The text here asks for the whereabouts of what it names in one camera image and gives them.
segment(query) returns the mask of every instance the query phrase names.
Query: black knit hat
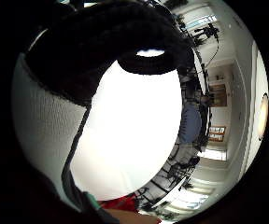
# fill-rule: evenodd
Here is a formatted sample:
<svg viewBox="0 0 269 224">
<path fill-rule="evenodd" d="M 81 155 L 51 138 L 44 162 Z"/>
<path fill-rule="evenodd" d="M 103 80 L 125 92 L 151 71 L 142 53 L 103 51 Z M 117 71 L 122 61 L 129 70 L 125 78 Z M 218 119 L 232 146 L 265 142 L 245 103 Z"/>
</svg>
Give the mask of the black knit hat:
<svg viewBox="0 0 269 224">
<path fill-rule="evenodd" d="M 136 56 L 143 49 L 162 49 L 164 54 Z M 141 75 L 193 67 L 192 49 L 180 31 L 139 1 L 106 1 L 72 12 L 48 27 L 26 54 L 45 89 L 78 105 L 90 101 L 116 60 L 124 70 Z"/>
</svg>

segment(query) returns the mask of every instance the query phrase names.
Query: cable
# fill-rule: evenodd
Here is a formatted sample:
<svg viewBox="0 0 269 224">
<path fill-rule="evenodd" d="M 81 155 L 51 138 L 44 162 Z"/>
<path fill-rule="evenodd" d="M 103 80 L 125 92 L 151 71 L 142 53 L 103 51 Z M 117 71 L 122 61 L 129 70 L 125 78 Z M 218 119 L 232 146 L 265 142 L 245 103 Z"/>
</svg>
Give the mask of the cable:
<svg viewBox="0 0 269 224">
<path fill-rule="evenodd" d="M 205 66 L 204 69 L 206 69 L 211 64 L 212 60 L 217 56 L 217 53 L 219 52 L 219 41 L 217 40 L 217 42 L 218 42 L 217 50 L 216 50 L 215 54 L 212 56 L 212 58 L 209 60 L 209 63 L 207 63 L 207 65 Z"/>
</svg>

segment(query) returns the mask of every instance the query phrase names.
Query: framed picture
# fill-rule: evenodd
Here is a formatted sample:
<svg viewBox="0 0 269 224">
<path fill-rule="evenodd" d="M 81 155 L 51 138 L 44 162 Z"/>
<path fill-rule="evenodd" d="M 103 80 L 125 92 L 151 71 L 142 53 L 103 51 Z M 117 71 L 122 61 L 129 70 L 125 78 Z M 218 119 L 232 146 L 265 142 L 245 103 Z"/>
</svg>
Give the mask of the framed picture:
<svg viewBox="0 0 269 224">
<path fill-rule="evenodd" d="M 211 126 L 209 128 L 209 141 L 223 142 L 226 132 L 226 126 Z"/>
</svg>

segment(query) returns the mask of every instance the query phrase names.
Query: fluorescent light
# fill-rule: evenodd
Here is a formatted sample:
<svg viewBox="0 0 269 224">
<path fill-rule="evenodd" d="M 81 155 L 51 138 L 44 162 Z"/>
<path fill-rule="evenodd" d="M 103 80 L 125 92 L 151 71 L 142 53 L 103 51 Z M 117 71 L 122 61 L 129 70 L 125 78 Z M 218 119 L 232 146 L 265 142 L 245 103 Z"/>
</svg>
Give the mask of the fluorescent light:
<svg viewBox="0 0 269 224">
<path fill-rule="evenodd" d="M 144 57 L 155 57 L 164 54 L 163 50 L 149 49 L 149 50 L 140 50 L 136 55 Z"/>
<path fill-rule="evenodd" d="M 259 115 L 259 123 L 258 123 L 259 140 L 262 140 L 263 138 L 267 116 L 268 116 L 268 96 L 267 94 L 265 94 L 262 98 L 262 105 L 260 108 L 260 115 Z"/>
<path fill-rule="evenodd" d="M 84 7 L 91 7 L 97 3 L 84 3 Z"/>
</svg>

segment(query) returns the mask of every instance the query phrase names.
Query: window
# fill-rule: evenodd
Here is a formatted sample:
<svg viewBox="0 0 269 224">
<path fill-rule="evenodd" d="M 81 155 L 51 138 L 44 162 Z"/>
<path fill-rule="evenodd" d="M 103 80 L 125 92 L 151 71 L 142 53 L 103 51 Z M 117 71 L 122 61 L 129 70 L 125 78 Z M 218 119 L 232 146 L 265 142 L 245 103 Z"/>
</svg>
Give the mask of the window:
<svg viewBox="0 0 269 224">
<path fill-rule="evenodd" d="M 190 21 L 186 24 L 186 29 L 191 29 L 191 28 L 197 28 L 197 26 L 200 26 L 200 25 L 205 25 L 205 24 L 208 24 L 210 22 L 214 22 L 214 21 L 217 21 L 217 18 L 215 15 L 209 15 L 209 16 L 204 16 L 204 17 L 201 17 L 195 21 Z"/>
<path fill-rule="evenodd" d="M 227 152 L 226 151 L 217 151 L 217 150 L 206 149 L 205 152 L 199 152 L 198 156 L 203 157 L 203 158 L 207 158 L 210 160 L 227 161 Z"/>
<path fill-rule="evenodd" d="M 182 189 L 178 197 L 171 202 L 171 205 L 178 208 L 196 210 L 208 197 L 205 194 Z"/>
</svg>

